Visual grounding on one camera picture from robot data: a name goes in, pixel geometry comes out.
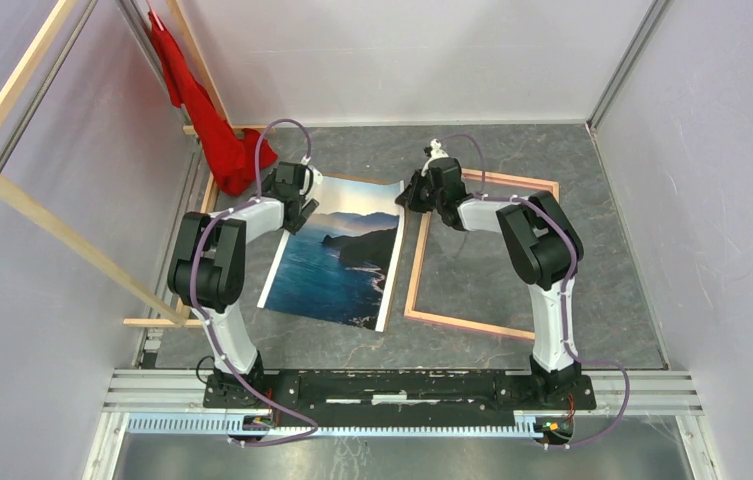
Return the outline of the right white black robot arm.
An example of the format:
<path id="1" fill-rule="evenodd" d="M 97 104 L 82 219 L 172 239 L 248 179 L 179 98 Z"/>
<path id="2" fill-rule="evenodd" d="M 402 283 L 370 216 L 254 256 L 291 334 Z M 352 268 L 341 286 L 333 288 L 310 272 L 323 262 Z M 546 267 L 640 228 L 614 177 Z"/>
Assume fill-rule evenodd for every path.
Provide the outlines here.
<path id="1" fill-rule="evenodd" d="M 542 190 L 529 196 L 471 194 L 459 161 L 444 157 L 415 170 L 395 203 L 416 213 L 434 211 L 457 231 L 502 236 L 511 265 L 530 293 L 535 335 L 530 396 L 543 408 L 558 406 L 582 374 L 570 310 L 583 247 L 555 196 Z"/>

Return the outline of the pink wooden picture frame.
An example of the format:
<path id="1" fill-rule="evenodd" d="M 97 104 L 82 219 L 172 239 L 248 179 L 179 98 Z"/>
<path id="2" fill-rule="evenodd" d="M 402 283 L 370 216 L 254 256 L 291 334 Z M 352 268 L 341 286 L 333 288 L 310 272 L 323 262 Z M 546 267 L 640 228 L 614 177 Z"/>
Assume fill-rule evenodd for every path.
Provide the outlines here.
<path id="1" fill-rule="evenodd" d="M 529 294 L 501 238 L 420 218 L 403 315 L 407 320 L 533 341 Z"/>

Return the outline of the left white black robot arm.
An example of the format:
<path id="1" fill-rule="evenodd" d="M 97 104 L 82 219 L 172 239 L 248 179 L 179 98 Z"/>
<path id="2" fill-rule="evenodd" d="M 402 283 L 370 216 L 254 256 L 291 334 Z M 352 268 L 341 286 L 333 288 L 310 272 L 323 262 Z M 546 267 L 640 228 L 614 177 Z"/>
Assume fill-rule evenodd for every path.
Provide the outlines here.
<path id="1" fill-rule="evenodd" d="M 201 321 L 212 347 L 214 370 L 206 384 L 226 388 L 242 407 L 258 405 L 266 394 L 261 357 L 240 307 L 247 246 L 270 232 L 297 233 L 319 205 L 314 195 L 322 180 L 308 157 L 281 162 L 262 181 L 260 196 L 217 213 L 182 217 L 167 286 Z"/>

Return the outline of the landscape photo print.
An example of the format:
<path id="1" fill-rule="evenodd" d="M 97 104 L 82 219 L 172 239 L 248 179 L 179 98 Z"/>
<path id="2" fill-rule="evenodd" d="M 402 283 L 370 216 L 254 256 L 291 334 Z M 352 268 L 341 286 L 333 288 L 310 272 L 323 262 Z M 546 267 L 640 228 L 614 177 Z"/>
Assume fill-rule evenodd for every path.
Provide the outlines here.
<path id="1" fill-rule="evenodd" d="M 283 234 L 258 307 L 384 331 L 405 233 L 396 202 L 404 189 L 325 177 L 305 225 Z"/>

